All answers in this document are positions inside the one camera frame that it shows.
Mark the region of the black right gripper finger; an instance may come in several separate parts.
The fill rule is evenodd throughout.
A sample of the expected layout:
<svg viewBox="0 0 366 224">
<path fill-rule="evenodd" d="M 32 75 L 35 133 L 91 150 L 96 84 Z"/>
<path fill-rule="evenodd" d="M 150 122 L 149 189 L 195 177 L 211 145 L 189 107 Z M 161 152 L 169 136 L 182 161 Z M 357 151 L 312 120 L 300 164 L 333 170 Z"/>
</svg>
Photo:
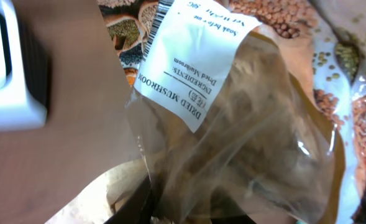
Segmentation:
<svg viewBox="0 0 366 224">
<path fill-rule="evenodd" d="M 147 176 L 124 205 L 104 224 L 151 224 L 153 195 Z"/>
</svg>

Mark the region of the brown white pastry wrapper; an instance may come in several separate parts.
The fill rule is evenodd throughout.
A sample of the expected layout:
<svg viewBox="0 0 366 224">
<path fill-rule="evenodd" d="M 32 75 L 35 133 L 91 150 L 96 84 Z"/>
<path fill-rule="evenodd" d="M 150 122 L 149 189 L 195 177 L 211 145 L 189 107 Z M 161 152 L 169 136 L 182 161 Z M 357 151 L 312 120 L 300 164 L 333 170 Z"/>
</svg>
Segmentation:
<svg viewBox="0 0 366 224">
<path fill-rule="evenodd" d="M 99 1 L 141 158 L 51 223 L 366 223 L 366 1 Z"/>
</svg>

